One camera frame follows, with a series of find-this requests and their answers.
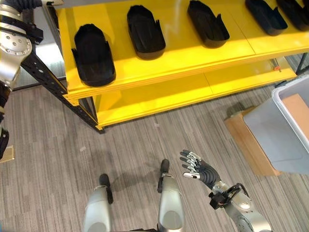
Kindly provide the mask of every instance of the silver robot leg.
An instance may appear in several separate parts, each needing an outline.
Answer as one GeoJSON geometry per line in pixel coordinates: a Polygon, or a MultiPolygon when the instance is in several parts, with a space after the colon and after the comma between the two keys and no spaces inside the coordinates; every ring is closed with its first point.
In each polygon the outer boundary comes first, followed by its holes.
{"type": "Polygon", "coordinates": [[[112,220],[110,204],[112,192],[109,185],[95,188],[86,207],[84,232],[110,232],[112,220]]]}
{"type": "Polygon", "coordinates": [[[158,230],[159,232],[183,232],[184,229],[184,212],[182,196],[178,184],[174,177],[168,174],[167,170],[162,170],[161,165],[161,192],[158,230]]]}

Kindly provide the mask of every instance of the black metal frame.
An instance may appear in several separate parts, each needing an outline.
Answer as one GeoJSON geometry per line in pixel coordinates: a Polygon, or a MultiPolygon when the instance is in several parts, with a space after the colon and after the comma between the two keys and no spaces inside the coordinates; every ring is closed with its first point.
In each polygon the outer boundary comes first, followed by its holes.
{"type": "Polygon", "coordinates": [[[81,105],[73,106],[64,97],[67,94],[67,89],[60,83],[57,77],[49,70],[49,68],[41,61],[41,59],[32,51],[31,54],[22,62],[21,66],[33,76],[41,85],[43,85],[49,92],[51,92],[56,98],[58,98],[63,104],[70,108],[75,114],[77,114],[84,122],[95,129],[100,134],[104,133],[104,130],[99,130],[97,117],[92,115],[86,109],[93,108],[94,105],[90,105],[87,101],[83,101],[84,107],[81,105]]]}
{"type": "Polygon", "coordinates": [[[302,69],[302,66],[303,66],[303,64],[304,64],[304,61],[305,61],[307,55],[308,55],[308,53],[304,53],[304,54],[303,54],[303,56],[302,56],[302,58],[301,58],[301,60],[300,60],[300,63],[299,63],[299,65],[298,65],[298,68],[297,68],[297,70],[296,70],[296,75],[303,74],[304,72],[306,72],[306,71],[309,70],[309,65],[306,66],[306,67],[304,67],[304,68],[302,69]]]}

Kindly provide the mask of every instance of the shelf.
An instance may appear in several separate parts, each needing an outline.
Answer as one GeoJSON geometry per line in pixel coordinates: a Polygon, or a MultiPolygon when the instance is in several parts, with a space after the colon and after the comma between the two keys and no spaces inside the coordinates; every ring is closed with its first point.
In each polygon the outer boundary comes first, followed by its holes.
{"type": "MultiPolygon", "coordinates": [[[[216,49],[202,46],[187,15],[189,0],[129,0],[58,10],[61,42],[65,60],[68,94],[64,97],[78,105],[78,99],[110,91],[160,83],[219,69],[309,51],[309,32],[300,32],[286,19],[289,28],[276,37],[266,35],[245,7],[244,0],[204,0],[215,14],[221,13],[230,40],[216,49]],[[158,59],[139,59],[129,37],[126,14],[130,6],[142,4],[160,20],[166,51],[158,59]],[[116,80],[104,87],[88,87],[80,81],[71,48],[79,27],[94,23],[110,43],[116,80]]],[[[271,6],[276,0],[269,1],[271,6]]]]}
{"type": "Polygon", "coordinates": [[[285,58],[278,63],[281,72],[260,61],[97,95],[98,128],[296,77],[285,58]]]}
{"type": "MultiPolygon", "coordinates": [[[[278,6],[275,0],[265,1],[272,9],[278,6]]],[[[297,2],[304,6],[302,0],[297,2]]],[[[226,2],[226,7],[257,56],[273,57],[273,54],[278,53],[279,56],[287,56],[309,51],[309,31],[299,31],[294,27],[280,7],[279,12],[288,24],[288,28],[278,36],[269,36],[262,30],[245,6],[244,0],[229,0],[226,2]]]]}
{"type": "Polygon", "coordinates": [[[254,59],[254,51],[232,15],[223,2],[218,2],[208,0],[207,4],[215,14],[222,14],[231,38],[217,49],[202,46],[187,15],[189,0],[134,0],[58,10],[68,82],[68,95],[65,97],[72,104],[77,104],[80,98],[204,73],[248,62],[248,58],[254,59]],[[160,20],[167,47],[158,59],[145,61],[135,54],[126,22],[128,10],[135,4],[144,5],[153,12],[155,19],[160,20]],[[87,87],[78,76],[71,48],[75,47],[76,32],[86,23],[94,23],[104,31],[110,43],[117,77],[108,86],[87,87]]]}

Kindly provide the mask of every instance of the gray plastic bin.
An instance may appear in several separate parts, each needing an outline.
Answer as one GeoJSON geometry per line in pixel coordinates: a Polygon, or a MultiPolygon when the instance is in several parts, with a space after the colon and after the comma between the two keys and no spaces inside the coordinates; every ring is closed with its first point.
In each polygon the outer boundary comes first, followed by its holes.
{"type": "Polygon", "coordinates": [[[309,106],[309,75],[274,89],[244,121],[275,169],[309,174],[309,140],[282,102],[296,93],[309,106]]]}

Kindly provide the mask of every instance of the black plastic tray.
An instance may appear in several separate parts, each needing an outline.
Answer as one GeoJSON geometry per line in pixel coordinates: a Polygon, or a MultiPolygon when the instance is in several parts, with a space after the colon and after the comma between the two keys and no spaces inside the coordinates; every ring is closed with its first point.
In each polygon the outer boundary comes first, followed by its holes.
{"type": "Polygon", "coordinates": [[[131,6],[127,13],[129,34],[136,51],[142,59],[158,58],[164,53],[165,40],[159,20],[142,5],[131,6]]]}
{"type": "Polygon", "coordinates": [[[246,0],[246,6],[268,35],[279,35],[288,25],[279,13],[278,7],[274,10],[263,0],[246,0]]]}
{"type": "Polygon", "coordinates": [[[112,52],[103,32],[93,24],[81,26],[72,49],[81,81],[88,86],[104,86],[116,78],[112,52]]]}
{"type": "Polygon", "coordinates": [[[206,47],[220,47],[230,38],[221,15],[216,17],[211,8],[202,2],[190,1],[188,13],[206,47]]]}
{"type": "Polygon", "coordinates": [[[286,16],[299,30],[309,30],[309,14],[307,8],[302,8],[295,0],[277,0],[286,16]]]}

